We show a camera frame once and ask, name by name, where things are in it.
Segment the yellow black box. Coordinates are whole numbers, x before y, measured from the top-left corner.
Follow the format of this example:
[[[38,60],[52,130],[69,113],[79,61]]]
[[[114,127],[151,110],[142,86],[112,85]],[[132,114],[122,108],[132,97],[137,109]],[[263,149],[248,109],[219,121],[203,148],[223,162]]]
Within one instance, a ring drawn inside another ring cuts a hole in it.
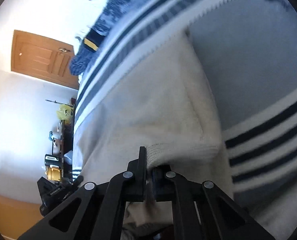
[[[44,157],[45,174],[48,180],[60,181],[62,178],[62,159],[57,155],[46,154]]]

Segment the yellow plastic bag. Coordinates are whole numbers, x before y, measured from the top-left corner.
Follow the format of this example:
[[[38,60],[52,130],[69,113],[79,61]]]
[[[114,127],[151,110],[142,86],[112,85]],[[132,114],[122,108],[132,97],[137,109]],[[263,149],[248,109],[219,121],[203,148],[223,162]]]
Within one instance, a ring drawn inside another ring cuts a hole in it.
[[[59,120],[64,121],[66,124],[70,124],[74,116],[74,108],[67,105],[60,105],[56,114]]]

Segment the beige knit garment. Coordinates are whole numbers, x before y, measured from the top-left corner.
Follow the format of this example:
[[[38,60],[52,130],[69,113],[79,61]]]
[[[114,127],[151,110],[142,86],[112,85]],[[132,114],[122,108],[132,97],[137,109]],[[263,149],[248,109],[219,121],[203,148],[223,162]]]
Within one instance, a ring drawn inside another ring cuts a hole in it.
[[[84,181],[102,184],[147,150],[188,180],[233,194],[217,107],[188,36],[179,33],[138,63],[99,102],[74,138]]]

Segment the orange wooden furniture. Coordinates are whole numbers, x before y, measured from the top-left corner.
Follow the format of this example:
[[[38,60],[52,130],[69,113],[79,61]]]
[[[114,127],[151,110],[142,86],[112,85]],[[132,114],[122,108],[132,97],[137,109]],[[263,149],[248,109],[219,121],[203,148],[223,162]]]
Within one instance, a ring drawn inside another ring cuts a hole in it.
[[[39,207],[0,196],[0,233],[6,239],[17,239],[43,218]]]

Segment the white navy striped bedspread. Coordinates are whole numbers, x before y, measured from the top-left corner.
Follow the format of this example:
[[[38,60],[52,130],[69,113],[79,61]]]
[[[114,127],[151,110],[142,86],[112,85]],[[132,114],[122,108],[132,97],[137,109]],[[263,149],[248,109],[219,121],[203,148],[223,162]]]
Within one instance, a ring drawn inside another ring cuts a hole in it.
[[[185,33],[220,119],[231,197],[275,239],[297,230],[297,11],[290,0],[146,0],[82,76],[82,122],[138,63]]]

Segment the brown wooden door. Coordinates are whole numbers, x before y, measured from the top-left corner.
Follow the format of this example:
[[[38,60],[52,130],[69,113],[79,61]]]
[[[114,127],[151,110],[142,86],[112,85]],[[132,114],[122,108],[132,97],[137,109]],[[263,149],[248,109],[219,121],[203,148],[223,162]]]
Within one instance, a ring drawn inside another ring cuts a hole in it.
[[[78,89],[78,77],[71,75],[69,70],[73,57],[71,44],[25,31],[15,30],[13,33],[13,72]]]

